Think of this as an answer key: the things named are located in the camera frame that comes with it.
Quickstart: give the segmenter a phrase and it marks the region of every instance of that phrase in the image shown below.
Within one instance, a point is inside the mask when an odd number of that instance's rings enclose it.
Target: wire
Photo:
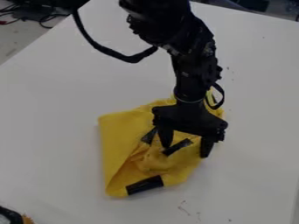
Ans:
[[[39,24],[46,28],[46,29],[52,29],[53,27],[52,26],[47,26],[47,25],[44,25],[45,22],[48,22],[50,20],[53,20],[55,18],[58,18],[58,17],[68,17],[70,14],[59,14],[59,13],[56,13],[56,14],[49,14],[45,17],[42,17],[38,22]]]
[[[99,43],[95,42],[95,40],[92,39],[92,37],[90,37],[89,34],[87,33],[87,31],[85,30],[78,10],[73,11],[73,20],[76,23],[76,25],[78,26],[78,29],[80,30],[83,37],[86,39],[86,41],[91,46],[94,47],[94,49],[96,49],[99,52],[104,53],[110,57],[113,57],[115,59],[119,59],[119,60],[122,60],[122,61],[125,61],[128,63],[138,63],[139,61],[143,60],[144,58],[149,57],[152,53],[155,53],[158,49],[156,46],[152,46],[152,47],[146,49],[145,51],[134,54],[132,56],[124,55],[120,52],[117,52],[115,50],[112,50],[104,45],[100,45]]]
[[[11,5],[9,5],[9,6],[5,7],[5,8],[2,8],[0,10],[0,12],[10,12],[10,11],[15,10],[16,7],[17,7],[16,4],[11,4]]]
[[[13,14],[13,12],[7,12],[7,13],[4,13],[4,14],[1,14],[0,15],[0,18],[1,17],[5,17],[5,16],[8,16],[8,15],[11,15],[11,14]],[[11,25],[11,24],[13,24],[13,23],[16,23],[17,21],[19,21],[21,18],[17,18],[17,19],[15,19],[15,20],[12,20],[12,21],[9,21],[9,22],[7,22],[7,21],[0,21],[1,23],[0,23],[0,25]]]

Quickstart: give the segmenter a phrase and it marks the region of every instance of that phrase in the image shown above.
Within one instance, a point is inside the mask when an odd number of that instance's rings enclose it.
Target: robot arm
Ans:
[[[174,95],[177,104],[153,108],[153,121],[165,155],[169,156],[174,130],[202,136],[200,156],[208,157],[214,143],[223,141],[227,122],[208,112],[224,102],[224,91],[216,83],[222,68],[218,66],[213,34],[205,23],[191,12],[189,0],[120,0],[129,13],[128,23],[134,34],[152,47],[133,56],[122,55],[95,42],[85,31],[78,11],[73,17],[83,36],[97,50],[129,63],[137,63],[154,53],[158,47],[171,56],[177,78]],[[206,92],[216,88],[223,98],[210,103]]]

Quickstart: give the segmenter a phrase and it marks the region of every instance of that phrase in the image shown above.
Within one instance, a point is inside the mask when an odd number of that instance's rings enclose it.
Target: white tabletop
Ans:
[[[1,205],[45,224],[291,222],[298,24],[202,4],[193,11],[216,35],[230,126],[188,181],[127,199],[105,195],[97,117],[168,97],[174,74],[163,50],[137,65],[96,52],[70,17],[0,67]],[[93,0],[80,13],[101,43],[127,54],[147,46],[115,0]]]

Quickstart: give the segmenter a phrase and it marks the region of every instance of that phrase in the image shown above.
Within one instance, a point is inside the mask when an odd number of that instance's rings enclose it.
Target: crumpled yellow fabric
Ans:
[[[212,93],[207,94],[212,102]],[[143,179],[160,175],[164,186],[173,186],[187,180],[198,166],[200,136],[175,131],[173,144],[186,138],[190,146],[176,151],[169,157],[155,135],[151,145],[141,142],[154,126],[151,109],[156,106],[173,105],[174,98],[154,101],[139,108],[99,117],[101,148],[106,193],[114,197],[126,197],[126,186]],[[219,108],[210,113],[222,118],[224,111]]]

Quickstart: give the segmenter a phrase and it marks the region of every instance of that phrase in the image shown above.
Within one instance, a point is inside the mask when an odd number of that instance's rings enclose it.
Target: floor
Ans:
[[[0,9],[8,5],[11,5],[11,3],[0,0]],[[4,21],[13,19],[11,16],[0,18]],[[49,22],[51,23],[49,25],[55,25],[62,19],[57,18]],[[0,65],[48,31],[48,29],[41,27],[39,23],[32,21],[18,21],[14,24],[0,25]]]

